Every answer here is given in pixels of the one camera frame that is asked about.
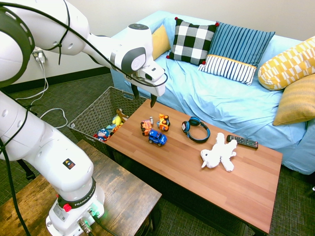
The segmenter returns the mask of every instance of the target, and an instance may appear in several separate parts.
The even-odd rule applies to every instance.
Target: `blue toy car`
[[[166,141],[167,141],[167,137],[166,135],[160,133],[160,132],[157,132],[156,130],[151,130],[150,133],[149,133],[149,143],[152,144],[152,143],[155,143],[159,146],[162,146],[164,144],[166,144]]]

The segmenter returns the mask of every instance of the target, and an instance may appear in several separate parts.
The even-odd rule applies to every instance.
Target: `headphones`
[[[204,139],[195,139],[194,137],[192,137],[189,133],[190,130],[190,126],[198,126],[201,125],[202,127],[205,128],[205,130],[207,130],[207,137]],[[204,142],[206,142],[208,140],[208,138],[210,137],[210,130],[209,128],[203,123],[201,122],[201,120],[197,117],[190,117],[189,121],[184,121],[182,123],[182,130],[185,134],[187,134],[187,137],[189,137],[191,140],[193,140],[196,143],[202,144]]]

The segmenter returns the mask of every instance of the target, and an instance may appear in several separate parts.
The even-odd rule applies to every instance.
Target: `table top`
[[[161,131],[168,138],[161,147],[150,144],[148,136],[143,136],[140,129],[142,120],[153,117],[153,129],[158,130],[156,122],[160,113],[169,115],[171,123],[168,131]],[[189,118],[160,103],[150,108],[148,99],[107,144],[251,226],[269,233],[282,154],[262,145],[258,149],[238,145],[234,150],[237,155],[231,158],[234,164],[232,172],[227,172],[221,163],[213,169],[202,169],[200,152],[212,149],[217,133],[221,132],[225,137],[232,133],[205,123],[211,136],[207,142],[197,144],[182,131],[182,122]],[[189,132],[197,139],[207,135],[200,125],[191,127]]]
[[[93,177],[105,192],[107,215],[101,217],[103,225],[120,236],[135,235],[161,194],[85,141],[77,145],[94,163]],[[56,191],[49,182],[39,175],[16,196],[31,235],[51,236],[45,220],[56,200]],[[25,235],[12,198],[0,206],[0,225],[0,235]],[[94,235],[111,236],[96,223],[91,228]]]

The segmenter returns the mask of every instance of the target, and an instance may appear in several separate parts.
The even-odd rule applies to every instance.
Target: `toy basket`
[[[68,127],[77,140],[83,139],[105,155],[110,156],[106,143],[93,135],[112,123],[117,109],[121,108],[125,115],[131,116],[145,100],[145,97],[134,99],[131,93],[109,87],[84,112],[70,122]]]

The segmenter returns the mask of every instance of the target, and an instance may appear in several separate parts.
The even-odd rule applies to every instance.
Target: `yellow pillow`
[[[315,36],[265,62],[258,71],[258,79],[269,90],[281,90],[314,73]]]
[[[294,124],[315,118],[315,74],[287,86],[273,125]]]
[[[164,25],[158,28],[153,34],[153,60],[157,59],[163,53],[171,49]]]

